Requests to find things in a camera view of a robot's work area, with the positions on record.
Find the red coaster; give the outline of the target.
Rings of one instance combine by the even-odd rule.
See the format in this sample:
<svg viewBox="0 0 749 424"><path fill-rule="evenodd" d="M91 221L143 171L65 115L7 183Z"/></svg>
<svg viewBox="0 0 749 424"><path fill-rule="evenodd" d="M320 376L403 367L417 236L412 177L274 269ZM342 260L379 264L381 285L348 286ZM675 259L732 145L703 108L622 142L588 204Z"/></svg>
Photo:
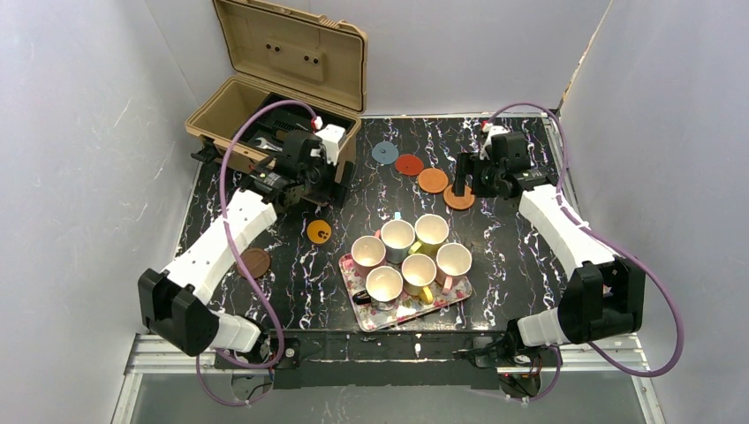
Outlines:
<svg viewBox="0 0 749 424"><path fill-rule="evenodd" d="M416 177L424 170L424 163L418 156L413 154L401 155L394 162L396 170L405 176Z"/></svg>

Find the orange wood coaster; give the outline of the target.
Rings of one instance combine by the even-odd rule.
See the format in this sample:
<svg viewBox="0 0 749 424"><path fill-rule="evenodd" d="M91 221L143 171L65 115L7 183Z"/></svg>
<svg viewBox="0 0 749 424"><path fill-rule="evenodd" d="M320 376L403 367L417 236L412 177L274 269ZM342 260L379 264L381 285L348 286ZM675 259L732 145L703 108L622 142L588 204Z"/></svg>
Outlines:
<svg viewBox="0 0 749 424"><path fill-rule="evenodd" d="M449 185L447 174L437 168L425 168L417 177L419 188L426 193L442 193Z"/></svg>

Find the blue grey coaster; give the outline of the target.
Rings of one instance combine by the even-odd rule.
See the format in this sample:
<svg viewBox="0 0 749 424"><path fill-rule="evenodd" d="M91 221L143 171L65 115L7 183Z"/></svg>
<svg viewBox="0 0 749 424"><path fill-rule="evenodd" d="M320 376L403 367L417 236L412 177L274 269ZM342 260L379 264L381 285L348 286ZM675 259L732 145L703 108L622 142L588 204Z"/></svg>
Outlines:
<svg viewBox="0 0 749 424"><path fill-rule="evenodd" d="M372 158L382 165L394 163L400 156L397 146L390 141L381 141L371 149Z"/></svg>

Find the floral rectangular tray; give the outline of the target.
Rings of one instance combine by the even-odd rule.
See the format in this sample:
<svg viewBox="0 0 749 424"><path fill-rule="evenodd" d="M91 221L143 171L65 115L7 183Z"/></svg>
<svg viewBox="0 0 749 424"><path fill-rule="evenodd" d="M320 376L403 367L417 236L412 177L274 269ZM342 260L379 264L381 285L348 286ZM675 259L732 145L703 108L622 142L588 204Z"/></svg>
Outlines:
<svg viewBox="0 0 749 424"><path fill-rule="evenodd" d="M436 291L431 304L423 303L418 297L413 297L405 291L397 298L395 307L382 311L372 307L370 304L358 305L352 296L365 289L365 278L355 269L354 261L350 254L343 255L338 266L344 281L345 289L349 295L352 310L361 330L373 332L391 326L410 321L424 314L432 313L440 308L451 306L458 302L469 299L473 295L473 286L466 276L461 277L453 284L448 295L442 295L442 286L437 282L429 285L432 291Z"/></svg>

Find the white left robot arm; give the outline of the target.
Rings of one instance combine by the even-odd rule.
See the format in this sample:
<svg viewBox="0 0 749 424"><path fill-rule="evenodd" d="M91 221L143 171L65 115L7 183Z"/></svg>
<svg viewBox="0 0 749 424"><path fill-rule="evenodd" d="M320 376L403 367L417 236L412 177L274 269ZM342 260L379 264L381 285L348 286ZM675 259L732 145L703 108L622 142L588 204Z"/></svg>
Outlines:
<svg viewBox="0 0 749 424"><path fill-rule="evenodd" d="M353 164L340 159L345 130L294 130L283 148L251 166L240 188L200 237L163 270L146 269L138 280L144 325L195 357L208 348L250 352L261 330L238 315L208 309L216 287L250 243L302 198L340 205L346 187L337 170L350 175Z"/></svg>

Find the tan plastic toolbox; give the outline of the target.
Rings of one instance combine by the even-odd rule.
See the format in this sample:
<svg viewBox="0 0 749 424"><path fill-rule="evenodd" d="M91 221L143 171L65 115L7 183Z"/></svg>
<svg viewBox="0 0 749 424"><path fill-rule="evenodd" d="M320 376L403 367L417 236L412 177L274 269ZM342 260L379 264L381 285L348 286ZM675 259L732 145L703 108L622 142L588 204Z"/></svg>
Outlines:
<svg viewBox="0 0 749 424"><path fill-rule="evenodd" d="M367 35L345 21L263 1L217 1L233 75L187 120L200 139L193 159L226 162L244 174L270 152L239 144L242 133L266 112L285 105L312 107L355 121L344 147L356 163L356 134L367 101ZM271 94L290 100L271 103Z"/></svg>

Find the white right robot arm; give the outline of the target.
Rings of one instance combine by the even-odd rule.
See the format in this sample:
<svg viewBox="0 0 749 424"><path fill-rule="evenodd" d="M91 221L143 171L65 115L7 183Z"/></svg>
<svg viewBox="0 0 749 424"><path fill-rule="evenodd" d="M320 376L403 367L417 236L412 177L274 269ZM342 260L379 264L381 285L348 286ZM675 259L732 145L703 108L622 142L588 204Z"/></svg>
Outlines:
<svg viewBox="0 0 749 424"><path fill-rule="evenodd" d="M568 284L559 305L509 322L497 342L519 353L543 345L584 344L636 332L643 321L643 269L588 234L550 175L531 163L525 136L488 125L476 153L462 153L452 193L470 189L481 198L517 198L518 212L549 245Z"/></svg>

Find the light wood coaster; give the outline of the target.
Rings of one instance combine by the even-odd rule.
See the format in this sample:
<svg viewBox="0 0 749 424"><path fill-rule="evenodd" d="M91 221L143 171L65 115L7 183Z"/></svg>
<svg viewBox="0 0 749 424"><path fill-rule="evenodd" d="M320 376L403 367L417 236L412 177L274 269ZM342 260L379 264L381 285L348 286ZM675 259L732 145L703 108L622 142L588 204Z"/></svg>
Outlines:
<svg viewBox="0 0 749 424"><path fill-rule="evenodd" d="M470 186L466 185L464 194L457 196L453 193L453 185L448 185L443 191L445 205L453 210L463 211L469 209L475 202L475 195Z"/></svg>

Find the orange printed coaster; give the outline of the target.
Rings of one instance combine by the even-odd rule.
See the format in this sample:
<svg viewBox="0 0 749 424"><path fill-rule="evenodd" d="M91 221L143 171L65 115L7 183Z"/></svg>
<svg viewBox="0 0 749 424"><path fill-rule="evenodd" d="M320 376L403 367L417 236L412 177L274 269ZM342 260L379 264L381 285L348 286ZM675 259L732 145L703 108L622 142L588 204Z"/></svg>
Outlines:
<svg viewBox="0 0 749 424"><path fill-rule="evenodd" d="M306 235L308 239L316 245L326 244L332 234L331 225L322 219L313 220L306 227Z"/></svg>

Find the dark walnut wooden coaster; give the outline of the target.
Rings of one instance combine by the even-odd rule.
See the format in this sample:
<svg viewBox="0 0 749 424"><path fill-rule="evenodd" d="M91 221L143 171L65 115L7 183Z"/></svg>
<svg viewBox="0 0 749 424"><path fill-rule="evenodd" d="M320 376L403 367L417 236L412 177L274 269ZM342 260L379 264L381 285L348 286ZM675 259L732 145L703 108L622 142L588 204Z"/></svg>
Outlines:
<svg viewBox="0 0 749 424"><path fill-rule="evenodd" d="M248 247L241 255L241 262L249 271L250 276L257 280L263 277L270 269L271 259L269 253L258 247Z"/></svg>

